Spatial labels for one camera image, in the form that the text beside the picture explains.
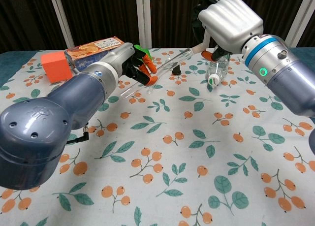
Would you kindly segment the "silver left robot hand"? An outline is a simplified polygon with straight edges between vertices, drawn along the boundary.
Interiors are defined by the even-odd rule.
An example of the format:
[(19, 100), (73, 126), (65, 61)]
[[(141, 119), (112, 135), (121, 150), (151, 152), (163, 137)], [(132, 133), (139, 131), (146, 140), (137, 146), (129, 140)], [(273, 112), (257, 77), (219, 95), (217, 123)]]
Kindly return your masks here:
[(135, 50), (132, 43), (124, 43), (111, 50), (100, 61), (113, 67), (117, 75), (125, 75), (145, 86), (153, 85), (158, 77), (157, 68), (150, 58), (139, 50)]

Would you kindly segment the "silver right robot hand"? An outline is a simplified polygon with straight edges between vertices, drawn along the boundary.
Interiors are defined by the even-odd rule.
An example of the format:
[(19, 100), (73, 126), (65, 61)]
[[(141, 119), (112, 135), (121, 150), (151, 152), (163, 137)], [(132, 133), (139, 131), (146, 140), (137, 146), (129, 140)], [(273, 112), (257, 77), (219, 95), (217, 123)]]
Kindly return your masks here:
[(192, 28), (198, 42), (217, 49), (214, 61), (227, 54), (240, 54), (246, 42), (263, 34), (263, 20), (242, 0), (198, 0), (192, 11)]

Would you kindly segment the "white rubber stopper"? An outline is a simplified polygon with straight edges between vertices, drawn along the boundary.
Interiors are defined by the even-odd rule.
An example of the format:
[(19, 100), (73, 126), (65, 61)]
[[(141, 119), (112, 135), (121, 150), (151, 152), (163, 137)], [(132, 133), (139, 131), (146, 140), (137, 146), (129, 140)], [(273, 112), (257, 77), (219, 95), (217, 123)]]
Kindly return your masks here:
[(204, 43), (200, 43), (194, 47), (192, 47), (192, 52), (194, 54), (202, 53), (207, 49), (207, 46)]

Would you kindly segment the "clear glass test tube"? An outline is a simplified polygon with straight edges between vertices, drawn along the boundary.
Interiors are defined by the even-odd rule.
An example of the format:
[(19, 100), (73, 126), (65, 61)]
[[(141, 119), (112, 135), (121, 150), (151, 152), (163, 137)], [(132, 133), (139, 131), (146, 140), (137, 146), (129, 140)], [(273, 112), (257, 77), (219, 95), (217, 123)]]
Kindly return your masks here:
[[(177, 54), (176, 56), (171, 58), (173, 64), (172, 64), (172, 68), (169, 70), (169, 72), (172, 71), (172, 69), (175, 66), (180, 65), (182, 62), (184, 62), (187, 59), (190, 59), (192, 56), (193, 56), (193, 52), (192, 52), (192, 49), (190, 49), (190, 48), (187, 48), (183, 51), (180, 51), (179, 54)], [(120, 97), (121, 98), (128, 98), (128, 97), (132, 96), (133, 94), (135, 94), (136, 92), (139, 92), (142, 89), (145, 89), (145, 91), (147, 92), (148, 88), (149, 88), (149, 86), (145, 86), (145, 85), (141, 84), (140, 82), (135, 82), (129, 88), (127, 88), (123, 92), (121, 92)]]

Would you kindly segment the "green toy building block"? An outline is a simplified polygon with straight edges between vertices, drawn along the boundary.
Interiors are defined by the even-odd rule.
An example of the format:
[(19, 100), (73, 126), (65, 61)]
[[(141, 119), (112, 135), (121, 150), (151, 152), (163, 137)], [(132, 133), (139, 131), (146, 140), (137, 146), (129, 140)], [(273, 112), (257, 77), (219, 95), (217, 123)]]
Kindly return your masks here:
[(142, 53), (145, 53), (145, 54), (150, 58), (151, 61), (153, 60), (153, 57), (151, 56), (150, 51), (149, 51), (148, 48), (143, 48), (143, 47), (141, 47), (141, 46), (138, 45), (138, 44), (134, 44), (133, 47), (135, 48), (135, 50), (139, 50), (139, 51), (141, 51)]

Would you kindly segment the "blue orange biscuit box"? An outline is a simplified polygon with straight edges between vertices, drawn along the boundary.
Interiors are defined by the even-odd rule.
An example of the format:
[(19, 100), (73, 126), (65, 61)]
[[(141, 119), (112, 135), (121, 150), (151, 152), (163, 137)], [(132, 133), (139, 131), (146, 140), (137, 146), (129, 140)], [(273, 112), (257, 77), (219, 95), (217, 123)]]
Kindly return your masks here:
[(83, 71), (87, 66), (98, 62), (107, 53), (122, 44), (124, 42), (114, 36), (68, 48), (64, 54), (73, 69)]

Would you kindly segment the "dark pleated curtain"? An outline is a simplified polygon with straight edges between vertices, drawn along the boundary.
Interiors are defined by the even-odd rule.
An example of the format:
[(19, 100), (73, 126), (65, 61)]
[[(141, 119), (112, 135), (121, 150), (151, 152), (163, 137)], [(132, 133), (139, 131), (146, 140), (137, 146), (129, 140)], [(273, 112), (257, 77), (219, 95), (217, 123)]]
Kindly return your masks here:
[[(264, 21), (264, 32), (285, 38), (303, 0), (243, 0)], [(75, 45), (116, 36), (138, 43), (136, 0), (61, 0)], [(193, 8), (201, 0), (150, 0), (154, 48), (198, 43)], [(66, 48), (51, 0), (0, 0), (0, 53)]]

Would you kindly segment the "clear plastic water bottle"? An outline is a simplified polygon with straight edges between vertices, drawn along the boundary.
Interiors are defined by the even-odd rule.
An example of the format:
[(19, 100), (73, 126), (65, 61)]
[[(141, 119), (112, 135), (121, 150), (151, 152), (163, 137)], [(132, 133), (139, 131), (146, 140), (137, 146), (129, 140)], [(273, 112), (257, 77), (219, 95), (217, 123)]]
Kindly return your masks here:
[(206, 73), (206, 81), (212, 88), (218, 86), (223, 78), (227, 75), (227, 70), (230, 62), (230, 55), (224, 55), (219, 60), (214, 61), (212, 59), (212, 53), (209, 52), (207, 57), (208, 68)]

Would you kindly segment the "orange foam cube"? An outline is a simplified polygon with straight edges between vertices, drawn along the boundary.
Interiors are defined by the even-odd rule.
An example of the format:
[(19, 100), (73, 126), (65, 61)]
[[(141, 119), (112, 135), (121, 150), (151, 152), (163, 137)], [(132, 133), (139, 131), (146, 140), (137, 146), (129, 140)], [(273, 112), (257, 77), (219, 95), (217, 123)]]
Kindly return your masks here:
[(41, 63), (50, 83), (57, 83), (72, 78), (64, 51), (43, 54)]

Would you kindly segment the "orange fruit print tablecloth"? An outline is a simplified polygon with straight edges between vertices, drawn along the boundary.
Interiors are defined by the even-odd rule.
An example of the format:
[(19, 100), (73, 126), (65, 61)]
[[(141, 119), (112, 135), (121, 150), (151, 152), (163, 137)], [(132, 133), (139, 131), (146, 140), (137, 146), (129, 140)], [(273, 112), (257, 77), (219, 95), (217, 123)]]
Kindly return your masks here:
[[(239, 55), (220, 85), (236, 75), (265, 87)], [(245, 108), (113, 103), (46, 183), (0, 187), (0, 226), (315, 226), (315, 123)]]

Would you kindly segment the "white partition frame post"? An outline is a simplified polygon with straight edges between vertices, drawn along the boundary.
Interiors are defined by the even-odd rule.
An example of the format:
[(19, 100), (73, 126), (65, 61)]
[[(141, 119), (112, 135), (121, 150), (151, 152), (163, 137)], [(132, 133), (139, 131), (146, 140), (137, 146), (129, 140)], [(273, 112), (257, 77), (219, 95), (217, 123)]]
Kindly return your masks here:
[(151, 48), (151, 2), (150, 0), (136, 0), (136, 7), (140, 46)]
[(303, 0), (286, 36), (287, 46), (296, 47), (298, 45), (314, 12), (315, 0)]
[(67, 45), (67, 48), (74, 47), (74, 41), (72, 38), (72, 34), (69, 28), (68, 20), (63, 8), (63, 4), (61, 0), (51, 0), (55, 14), (57, 16), (59, 26), (61, 28), (63, 38), (65, 40), (65, 43)]

